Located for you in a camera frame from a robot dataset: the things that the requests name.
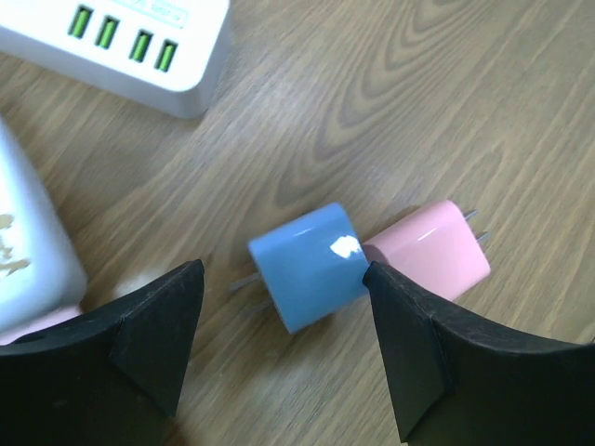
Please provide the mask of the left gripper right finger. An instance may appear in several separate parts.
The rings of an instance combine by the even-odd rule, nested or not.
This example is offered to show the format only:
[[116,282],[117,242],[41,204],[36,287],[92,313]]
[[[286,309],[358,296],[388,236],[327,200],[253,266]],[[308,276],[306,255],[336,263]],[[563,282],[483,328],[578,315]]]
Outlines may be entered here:
[[594,347],[528,334],[423,289],[364,275],[401,441],[590,445]]

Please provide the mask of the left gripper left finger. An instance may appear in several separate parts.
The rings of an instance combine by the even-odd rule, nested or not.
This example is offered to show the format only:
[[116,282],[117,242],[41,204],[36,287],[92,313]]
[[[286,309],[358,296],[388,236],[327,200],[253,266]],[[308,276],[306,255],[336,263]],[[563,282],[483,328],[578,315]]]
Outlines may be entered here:
[[201,260],[1,348],[4,445],[160,445],[204,297]]

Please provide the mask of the pink power strip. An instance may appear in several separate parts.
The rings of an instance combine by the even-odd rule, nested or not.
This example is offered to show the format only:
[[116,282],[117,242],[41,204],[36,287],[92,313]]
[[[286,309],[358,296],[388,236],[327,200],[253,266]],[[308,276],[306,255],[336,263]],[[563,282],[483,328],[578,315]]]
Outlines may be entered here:
[[83,314],[80,302],[58,303],[52,306],[32,303],[5,303],[1,305],[1,345],[66,322]]

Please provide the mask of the white cube socket adapter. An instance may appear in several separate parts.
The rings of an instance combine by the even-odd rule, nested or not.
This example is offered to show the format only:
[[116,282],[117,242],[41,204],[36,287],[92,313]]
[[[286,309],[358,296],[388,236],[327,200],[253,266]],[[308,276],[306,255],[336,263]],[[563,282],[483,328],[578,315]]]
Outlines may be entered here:
[[82,301],[86,273],[49,194],[1,124],[1,305]]

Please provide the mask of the blue usb charger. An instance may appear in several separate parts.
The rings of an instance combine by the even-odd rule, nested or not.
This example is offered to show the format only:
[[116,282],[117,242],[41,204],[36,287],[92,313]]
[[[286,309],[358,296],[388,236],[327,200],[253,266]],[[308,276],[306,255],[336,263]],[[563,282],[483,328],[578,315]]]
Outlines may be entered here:
[[366,294],[369,262],[348,214],[330,203],[248,243],[258,269],[234,282],[236,291],[261,280],[290,334]]

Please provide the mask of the pink usb charger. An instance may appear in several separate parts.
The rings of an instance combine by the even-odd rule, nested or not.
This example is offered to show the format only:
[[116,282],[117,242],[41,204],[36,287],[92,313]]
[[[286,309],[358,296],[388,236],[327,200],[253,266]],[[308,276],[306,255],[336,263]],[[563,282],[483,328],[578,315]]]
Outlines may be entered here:
[[424,205],[364,242],[365,256],[454,301],[491,273],[469,225],[476,213],[450,200]]

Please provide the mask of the white power strip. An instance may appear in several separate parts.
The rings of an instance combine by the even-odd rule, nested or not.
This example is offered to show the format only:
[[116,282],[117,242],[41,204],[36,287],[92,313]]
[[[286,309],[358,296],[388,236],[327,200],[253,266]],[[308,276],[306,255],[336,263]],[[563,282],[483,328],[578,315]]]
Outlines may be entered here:
[[202,116],[231,46],[228,1],[4,1],[1,50],[171,116]]

